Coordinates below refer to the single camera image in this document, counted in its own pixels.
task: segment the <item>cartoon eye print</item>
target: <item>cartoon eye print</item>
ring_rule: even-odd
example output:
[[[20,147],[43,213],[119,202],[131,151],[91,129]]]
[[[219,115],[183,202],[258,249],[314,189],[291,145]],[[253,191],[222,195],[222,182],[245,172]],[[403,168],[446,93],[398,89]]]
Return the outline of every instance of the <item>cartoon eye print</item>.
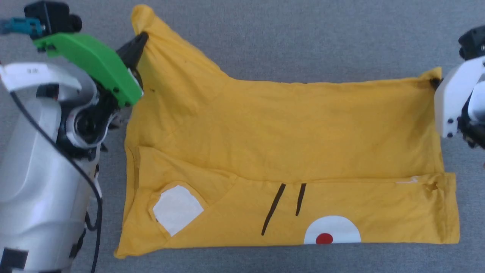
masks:
[[[357,243],[360,233],[349,219],[325,216],[315,220],[305,233],[304,244]]]

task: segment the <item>black cable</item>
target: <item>black cable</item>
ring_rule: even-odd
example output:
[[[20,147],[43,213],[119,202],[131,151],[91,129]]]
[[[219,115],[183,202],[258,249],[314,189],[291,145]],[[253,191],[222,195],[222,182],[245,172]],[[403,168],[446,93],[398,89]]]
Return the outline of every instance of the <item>black cable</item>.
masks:
[[[20,112],[24,115],[24,117],[27,119],[27,121],[49,142],[49,144],[57,150],[64,158],[66,158],[69,163],[79,172],[79,174],[86,180],[86,182],[89,184],[91,189],[94,192],[94,195],[96,197],[97,201],[97,215],[96,215],[96,223],[94,226],[91,226],[91,222],[89,222],[89,225],[91,228],[96,228],[97,233],[96,233],[96,248],[94,252],[94,258],[93,258],[93,266],[91,268],[91,273],[94,273],[96,271],[96,264],[97,264],[97,257],[99,255],[99,245],[101,241],[101,221],[103,217],[103,199],[99,195],[99,192],[97,191],[97,188],[94,184],[94,182],[91,180],[91,178],[72,160],[57,144],[47,135],[47,133],[37,124],[37,122],[33,119],[33,117],[30,115],[30,113],[25,109],[24,105],[18,98],[17,94],[14,92],[11,92],[10,95],[12,96],[12,99],[14,100],[15,104],[17,105],[18,109]]]

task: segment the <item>white patch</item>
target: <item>white patch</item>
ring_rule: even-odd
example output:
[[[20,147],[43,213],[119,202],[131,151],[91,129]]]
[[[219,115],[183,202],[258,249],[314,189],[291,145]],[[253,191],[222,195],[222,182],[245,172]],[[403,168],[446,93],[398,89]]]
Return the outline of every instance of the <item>white patch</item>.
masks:
[[[171,236],[190,224],[203,211],[197,198],[182,186],[163,192],[153,207],[155,218]]]
[[[328,234],[332,243],[358,243],[360,233],[349,219],[330,215],[317,219],[307,229],[304,244],[316,244],[318,236]]]
[[[413,177],[411,177],[411,181],[399,181],[399,182],[396,182],[396,184],[412,184],[412,183],[417,183],[417,182],[418,182],[418,177],[413,176]]]

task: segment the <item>yellow shirt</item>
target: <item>yellow shirt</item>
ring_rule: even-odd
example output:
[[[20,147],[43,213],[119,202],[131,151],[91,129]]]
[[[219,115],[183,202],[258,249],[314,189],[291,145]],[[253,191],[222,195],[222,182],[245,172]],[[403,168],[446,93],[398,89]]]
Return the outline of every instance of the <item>yellow shirt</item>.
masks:
[[[455,175],[434,129],[437,68],[419,78],[230,78],[144,5],[145,95],[126,137],[115,256],[162,248],[457,243]]]

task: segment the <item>black line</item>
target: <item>black line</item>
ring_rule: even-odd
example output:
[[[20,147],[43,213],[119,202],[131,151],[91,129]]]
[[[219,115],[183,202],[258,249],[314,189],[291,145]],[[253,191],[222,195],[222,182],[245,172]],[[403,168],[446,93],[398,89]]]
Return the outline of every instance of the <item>black line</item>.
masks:
[[[305,194],[306,183],[302,183],[300,187],[300,194],[298,194],[298,201],[296,203],[296,216],[300,213],[300,208],[302,207],[303,195]]]
[[[266,220],[264,220],[264,225],[263,225],[263,230],[261,231],[261,236],[264,236],[264,232],[266,232],[266,227],[268,226],[271,216],[275,212],[276,206],[278,205],[279,199],[281,198],[281,195],[283,195],[283,191],[285,190],[286,184],[281,183],[281,186],[279,186],[278,192],[276,193],[275,199],[273,200],[273,203],[271,204],[270,211],[268,211],[268,216],[266,216]]]

